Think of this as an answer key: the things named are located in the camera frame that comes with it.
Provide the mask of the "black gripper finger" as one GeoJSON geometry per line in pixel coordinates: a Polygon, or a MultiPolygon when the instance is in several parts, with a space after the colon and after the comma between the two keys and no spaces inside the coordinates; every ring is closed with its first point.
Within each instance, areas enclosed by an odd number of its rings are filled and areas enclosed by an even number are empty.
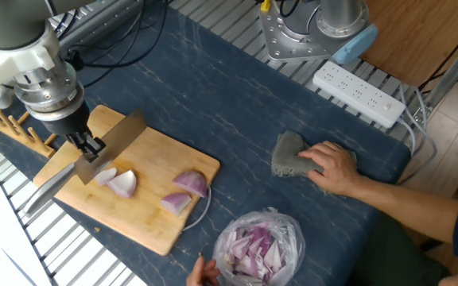
{"type": "Polygon", "coordinates": [[[89,133],[69,133],[66,138],[82,153],[89,153],[89,145],[87,143],[89,133]]]}
{"type": "Polygon", "coordinates": [[[92,162],[105,147],[105,143],[98,137],[87,137],[84,146],[84,157],[88,162],[92,162]]]}

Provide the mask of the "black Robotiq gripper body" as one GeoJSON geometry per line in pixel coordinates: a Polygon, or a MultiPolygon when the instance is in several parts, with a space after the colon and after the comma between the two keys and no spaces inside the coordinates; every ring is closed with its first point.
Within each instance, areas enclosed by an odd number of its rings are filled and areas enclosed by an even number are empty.
{"type": "Polygon", "coordinates": [[[57,135],[66,136],[74,133],[90,133],[87,126],[90,110],[85,102],[73,113],[66,118],[55,121],[42,121],[45,128],[57,135]]]}

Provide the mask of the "person left hand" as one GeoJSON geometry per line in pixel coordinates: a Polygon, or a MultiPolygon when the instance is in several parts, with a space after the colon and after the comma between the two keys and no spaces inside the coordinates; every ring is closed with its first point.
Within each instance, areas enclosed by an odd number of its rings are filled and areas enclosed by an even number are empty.
{"type": "Polygon", "coordinates": [[[220,273],[215,260],[207,261],[204,256],[199,253],[196,263],[186,279],[186,285],[219,286],[218,276],[220,273]]]}

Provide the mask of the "person right hand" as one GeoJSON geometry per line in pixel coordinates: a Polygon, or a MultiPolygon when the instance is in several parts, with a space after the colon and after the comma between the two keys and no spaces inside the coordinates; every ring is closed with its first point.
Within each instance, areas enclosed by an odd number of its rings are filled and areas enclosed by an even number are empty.
{"type": "Polygon", "coordinates": [[[308,158],[322,167],[322,172],[309,171],[307,176],[326,191],[337,195],[350,195],[363,181],[350,153],[330,141],[318,143],[299,152],[298,156],[308,158]]]}

